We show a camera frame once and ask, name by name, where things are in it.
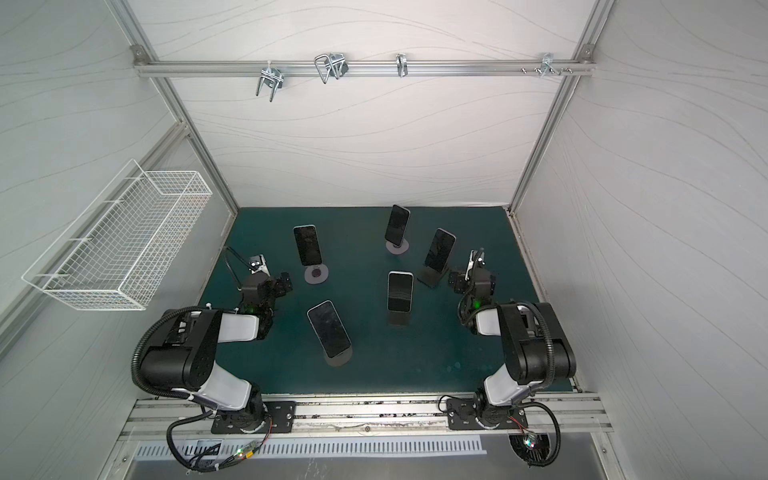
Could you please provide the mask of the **teal phone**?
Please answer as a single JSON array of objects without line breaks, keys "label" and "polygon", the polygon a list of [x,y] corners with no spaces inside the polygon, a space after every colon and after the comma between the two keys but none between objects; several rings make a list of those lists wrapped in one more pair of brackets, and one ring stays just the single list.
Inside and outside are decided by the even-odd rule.
[{"label": "teal phone", "polygon": [[335,358],[351,348],[347,330],[331,300],[310,308],[307,318],[327,357]]}]

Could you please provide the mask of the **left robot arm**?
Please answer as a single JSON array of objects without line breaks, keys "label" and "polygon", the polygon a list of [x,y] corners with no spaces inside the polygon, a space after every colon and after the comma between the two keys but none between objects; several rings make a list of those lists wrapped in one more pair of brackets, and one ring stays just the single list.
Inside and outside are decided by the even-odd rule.
[{"label": "left robot arm", "polygon": [[140,338],[130,365],[134,384],[153,396],[185,399],[218,412],[228,428],[254,432],[267,422],[258,386],[218,365],[218,346],[263,340],[276,300],[292,290],[288,273],[251,273],[235,310],[183,307],[166,311]]}]

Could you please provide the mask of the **dark angular stand right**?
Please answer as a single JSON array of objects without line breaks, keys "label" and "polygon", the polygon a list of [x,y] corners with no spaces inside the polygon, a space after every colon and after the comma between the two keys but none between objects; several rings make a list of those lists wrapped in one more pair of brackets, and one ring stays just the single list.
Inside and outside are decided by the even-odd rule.
[{"label": "dark angular stand right", "polygon": [[424,265],[416,275],[416,279],[427,287],[434,289],[438,286],[448,271],[448,267],[444,267],[442,270],[438,271]]}]

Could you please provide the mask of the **purple phone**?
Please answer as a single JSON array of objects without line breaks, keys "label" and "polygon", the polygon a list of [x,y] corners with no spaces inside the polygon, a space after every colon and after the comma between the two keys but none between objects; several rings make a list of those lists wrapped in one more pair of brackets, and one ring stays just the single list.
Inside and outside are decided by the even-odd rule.
[{"label": "purple phone", "polygon": [[436,272],[443,272],[456,243],[456,236],[438,228],[432,238],[424,260],[424,266]]}]

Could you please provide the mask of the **back left round stand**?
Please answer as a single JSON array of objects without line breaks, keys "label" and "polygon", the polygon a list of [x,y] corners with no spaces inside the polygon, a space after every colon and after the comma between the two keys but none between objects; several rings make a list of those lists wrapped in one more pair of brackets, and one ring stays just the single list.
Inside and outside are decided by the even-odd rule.
[{"label": "back left round stand", "polygon": [[304,272],[304,279],[310,285],[324,283],[329,277],[329,269],[325,264],[307,266]]}]

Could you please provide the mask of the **round stand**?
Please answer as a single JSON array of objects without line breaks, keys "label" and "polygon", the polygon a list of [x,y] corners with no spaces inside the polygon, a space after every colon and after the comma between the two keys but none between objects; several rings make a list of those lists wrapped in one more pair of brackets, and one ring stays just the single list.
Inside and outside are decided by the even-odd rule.
[{"label": "round stand", "polygon": [[353,356],[353,348],[349,347],[335,356],[323,353],[325,362],[331,367],[340,367],[349,362]]},{"label": "round stand", "polygon": [[390,241],[385,242],[385,247],[392,255],[402,255],[408,251],[410,244],[406,239],[403,239],[400,244],[394,244]]},{"label": "round stand", "polygon": [[304,279],[310,285],[324,283],[329,277],[329,269],[325,264],[307,266],[304,272]]}]

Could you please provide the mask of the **dark centre stand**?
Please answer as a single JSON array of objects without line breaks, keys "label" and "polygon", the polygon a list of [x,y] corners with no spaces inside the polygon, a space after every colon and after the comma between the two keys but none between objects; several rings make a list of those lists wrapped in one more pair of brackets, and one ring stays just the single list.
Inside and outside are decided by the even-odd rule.
[{"label": "dark centre stand", "polygon": [[390,311],[388,313],[388,324],[398,327],[407,327],[410,325],[411,314],[409,312]]}]

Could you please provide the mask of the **back centre round stand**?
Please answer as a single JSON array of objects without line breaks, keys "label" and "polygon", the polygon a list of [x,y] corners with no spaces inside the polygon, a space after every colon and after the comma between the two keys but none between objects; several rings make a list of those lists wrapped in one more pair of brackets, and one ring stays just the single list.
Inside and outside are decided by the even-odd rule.
[{"label": "back centre round stand", "polygon": [[402,255],[408,251],[410,244],[406,239],[403,239],[400,244],[394,244],[390,241],[385,242],[385,247],[392,255]]}]

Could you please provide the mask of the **front left round stand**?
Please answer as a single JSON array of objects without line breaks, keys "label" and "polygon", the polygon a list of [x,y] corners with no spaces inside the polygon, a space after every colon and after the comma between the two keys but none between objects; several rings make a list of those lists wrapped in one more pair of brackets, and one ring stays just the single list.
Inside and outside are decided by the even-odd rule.
[{"label": "front left round stand", "polygon": [[349,347],[335,356],[323,353],[325,362],[331,367],[340,367],[349,362],[353,356],[353,348]]}]

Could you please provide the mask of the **green table mat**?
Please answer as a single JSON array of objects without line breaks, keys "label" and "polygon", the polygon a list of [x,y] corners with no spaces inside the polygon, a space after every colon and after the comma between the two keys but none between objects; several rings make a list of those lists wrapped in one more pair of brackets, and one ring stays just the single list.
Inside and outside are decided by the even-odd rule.
[{"label": "green table mat", "polygon": [[[472,334],[457,318],[458,296],[446,284],[416,284],[410,325],[388,324],[390,271],[418,273],[438,228],[456,236],[449,265],[464,268],[469,253],[484,248],[497,277],[498,301],[537,298],[506,212],[490,208],[413,208],[402,255],[385,247],[388,208],[246,208],[227,245],[237,259],[219,260],[202,302],[232,309],[240,300],[235,282],[243,260],[262,254],[273,274],[287,272],[293,290],[276,302],[273,327],[264,340],[226,343],[218,364],[257,383],[269,394],[471,392],[503,363],[500,340]],[[304,279],[293,228],[315,225],[328,279]],[[353,348],[349,362],[331,367],[307,311],[331,300]]]}]

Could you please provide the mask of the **left metal clamp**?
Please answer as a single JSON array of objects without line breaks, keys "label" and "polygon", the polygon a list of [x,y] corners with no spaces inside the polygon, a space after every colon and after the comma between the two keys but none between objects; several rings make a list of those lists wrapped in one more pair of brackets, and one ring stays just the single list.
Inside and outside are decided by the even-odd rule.
[{"label": "left metal clamp", "polygon": [[268,91],[269,102],[273,102],[276,93],[283,88],[283,84],[284,76],[282,72],[268,65],[260,72],[255,94],[259,96],[263,91]]}]

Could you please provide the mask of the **metal clamp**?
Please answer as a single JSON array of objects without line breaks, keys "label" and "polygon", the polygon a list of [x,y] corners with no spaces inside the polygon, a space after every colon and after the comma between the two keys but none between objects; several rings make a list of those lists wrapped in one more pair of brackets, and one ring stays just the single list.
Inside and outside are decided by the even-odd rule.
[{"label": "metal clamp", "polygon": [[282,72],[268,65],[260,72],[255,94],[259,96],[263,91],[268,91],[269,102],[273,102],[276,93],[283,88],[283,84],[284,76]]},{"label": "metal clamp", "polygon": [[325,53],[314,58],[314,66],[323,84],[330,78],[342,78],[349,71],[346,57],[343,53]]},{"label": "metal clamp", "polygon": [[408,75],[408,61],[405,54],[398,53],[395,57],[397,75],[399,78],[405,78]]},{"label": "metal clamp", "polygon": [[544,54],[538,66],[532,68],[521,67],[520,72],[523,75],[535,75],[539,78],[571,76],[574,73],[573,69],[568,66],[557,66],[551,53]]}]

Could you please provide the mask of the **right metal clamp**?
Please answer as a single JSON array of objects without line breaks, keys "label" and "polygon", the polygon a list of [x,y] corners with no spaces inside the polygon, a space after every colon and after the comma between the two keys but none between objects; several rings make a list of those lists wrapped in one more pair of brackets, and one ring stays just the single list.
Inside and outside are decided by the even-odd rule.
[{"label": "right metal clamp", "polygon": [[538,66],[532,68],[521,67],[520,72],[523,75],[535,75],[539,78],[571,76],[574,73],[573,69],[568,66],[557,66],[551,53],[544,54]]}]

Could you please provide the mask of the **aluminium crossbar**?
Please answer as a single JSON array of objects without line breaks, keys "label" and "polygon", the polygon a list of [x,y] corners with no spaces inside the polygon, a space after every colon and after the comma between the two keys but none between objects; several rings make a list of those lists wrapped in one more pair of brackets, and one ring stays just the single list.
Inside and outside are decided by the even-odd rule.
[{"label": "aluminium crossbar", "polygon": [[[520,72],[521,67],[532,68],[539,65],[541,59],[534,60],[415,60],[408,61],[406,77],[497,77],[528,76]],[[349,71],[347,78],[399,78],[396,60],[347,60]],[[589,76],[597,64],[555,60],[557,66],[573,69],[571,76]],[[263,68],[270,65],[280,70],[284,78],[318,78],[314,61],[156,61],[136,64],[134,70],[144,78],[238,78],[260,75]]]}]

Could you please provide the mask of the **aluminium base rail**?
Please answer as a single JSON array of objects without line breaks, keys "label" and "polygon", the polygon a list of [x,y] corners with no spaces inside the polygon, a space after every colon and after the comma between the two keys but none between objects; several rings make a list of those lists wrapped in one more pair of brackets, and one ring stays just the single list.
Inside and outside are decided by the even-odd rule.
[{"label": "aluminium base rail", "polygon": [[[472,397],[468,393],[447,395]],[[296,403],[291,431],[271,431],[283,437],[451,435],[467,431],[449,428],[448,415],[438,407],[442,397],[435,393],[328,396],[274,394],[267,395],[265,400]],[[559,422],[563,433],[613,431],[603,403],[594,393],[543,393],[536,396],[535,400],[546,405],[552,413],[547,414],[539,407],[523,409],[528,430],[533,432],[552,432],[554,420]],[[175,428],[174,437],[203,439],[224,436],[226,439],[234,439],[263,434],[214,434],[211,428],[215,416]],[[521,433],[514,429],[476,431],[481,434]]]}]

